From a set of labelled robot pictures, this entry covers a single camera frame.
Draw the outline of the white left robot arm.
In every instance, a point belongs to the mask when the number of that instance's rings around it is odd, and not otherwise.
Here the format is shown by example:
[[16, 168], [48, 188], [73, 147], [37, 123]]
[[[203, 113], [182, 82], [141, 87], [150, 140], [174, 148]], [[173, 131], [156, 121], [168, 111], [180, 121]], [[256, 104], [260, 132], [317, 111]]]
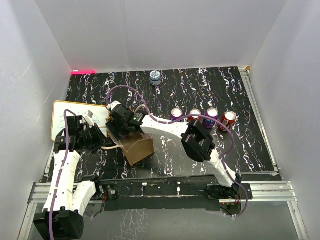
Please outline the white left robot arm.
[[49, 194], [33, 223], [45, 240], [79, 240], [84, 232], [83, 215], [91, 199], [103, 195], [97, 175], [86, 175], [75, 183], [76, 168], [83, 151], [100, 149], [107, 141], [93, 113], [64, 118], [66, 126], [54, 141], [54, 169]]

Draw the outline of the red cola can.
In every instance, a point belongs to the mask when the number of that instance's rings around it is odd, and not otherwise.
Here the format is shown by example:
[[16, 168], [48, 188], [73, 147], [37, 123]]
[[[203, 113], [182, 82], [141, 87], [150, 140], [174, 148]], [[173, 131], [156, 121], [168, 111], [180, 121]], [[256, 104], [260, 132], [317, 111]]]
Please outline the red cola can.
[[189, 117], [188, 117], [188, 122], [190, 123], [193, 120], [199, 121], [201, 122], [202, 118], [201, 118], [201, 114], [202, 112], [197, 109], [197, 108], [193, 108], [190, 112], [189, 112]]
[[236, 123], [237, 116], [233, 111], [226, 111], [221, 119], [220, 122], [229, 130], [233, 127], [233, 125]]

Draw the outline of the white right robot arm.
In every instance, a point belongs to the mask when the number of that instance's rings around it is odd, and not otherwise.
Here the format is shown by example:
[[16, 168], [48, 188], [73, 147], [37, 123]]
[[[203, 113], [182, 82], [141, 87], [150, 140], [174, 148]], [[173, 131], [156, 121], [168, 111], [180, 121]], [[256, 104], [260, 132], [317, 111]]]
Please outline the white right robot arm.
[[213, 137], [199, 120], [168, 122], [138, 110], [136, 113], [114, 101], [106, 106], [111, 117], [106, 123], [111, 136], [118, 142], [131, 133], [158, 135], [180, 141], [186, 155], [193, 161], [207, 163], [218, 185], [206, 189], [215, 199], [236, 199], [241, 192], [241, 178], [231, 170], [216, 149]]

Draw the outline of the patterned canvas tote bag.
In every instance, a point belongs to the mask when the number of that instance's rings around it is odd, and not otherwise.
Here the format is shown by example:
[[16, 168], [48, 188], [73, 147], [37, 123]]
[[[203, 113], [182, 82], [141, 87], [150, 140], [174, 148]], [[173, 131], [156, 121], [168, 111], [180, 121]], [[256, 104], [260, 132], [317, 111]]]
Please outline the patterned canvas tote bag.
[[131, 132], [126, 138], [121, 140], [116, 140], [108, 131], [108, 136], [112, 141], [118, 145], [126, 157], [128, 163], [133, 166], [134, 164], [142, 161], [148, 156], [152, 155], [155, 152], [153, 139], [149, 134]]

